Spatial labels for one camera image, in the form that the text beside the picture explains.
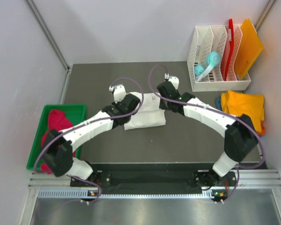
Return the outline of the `white t-shirt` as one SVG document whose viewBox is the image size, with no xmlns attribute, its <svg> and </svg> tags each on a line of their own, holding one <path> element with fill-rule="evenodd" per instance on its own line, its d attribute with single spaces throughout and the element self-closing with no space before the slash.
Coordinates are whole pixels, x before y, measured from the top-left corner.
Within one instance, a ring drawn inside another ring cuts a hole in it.
<svg viewBox="0 0 281 225">
<path fill-rule="evenodd" d="M 160 100 L 154 93 L 145 93 L 141 108 L 124 124 L 124 130 L 166 125 L 165 110 L 159 108 Z"/>
</svg>

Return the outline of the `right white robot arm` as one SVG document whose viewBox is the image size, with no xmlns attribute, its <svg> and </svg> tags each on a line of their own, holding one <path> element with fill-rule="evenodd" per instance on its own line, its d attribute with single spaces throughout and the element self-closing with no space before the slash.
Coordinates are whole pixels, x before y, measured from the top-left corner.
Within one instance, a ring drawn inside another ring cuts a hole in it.
<svg viewBox="0 0 281 225">
<path fill-rule="evenodd" d="M 209 170 L 210 182 L 221 185 L 227 178 L 226 174 L 242 162 L 258 143 L 250 117 L 246 114 L 239 117 L 223 114 L 190 93 L 180 94 L 170 81 L 159 84 L 157 90 L 166 110 L 195 119 L 224 138 L 224 152 Z"/>
</svg>

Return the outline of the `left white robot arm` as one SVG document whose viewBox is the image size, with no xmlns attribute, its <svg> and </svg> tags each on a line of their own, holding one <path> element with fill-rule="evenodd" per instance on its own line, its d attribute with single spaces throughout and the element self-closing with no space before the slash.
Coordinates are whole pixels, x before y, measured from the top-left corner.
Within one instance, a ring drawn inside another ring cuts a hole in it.
<svg viewBox="0 0 281 225">
<path fill-rule="evenodd" d="M 97 175 L 90 163 L 75 158 L 73 153 L 95 136 L 126 124 L 140 105 L 141 98 L 129 93 L 74 127 L 52 129 L 46 136 L 40 159 L 55 177 L 74 176 L 87 186 L 94 185 Z"/>
</svg>

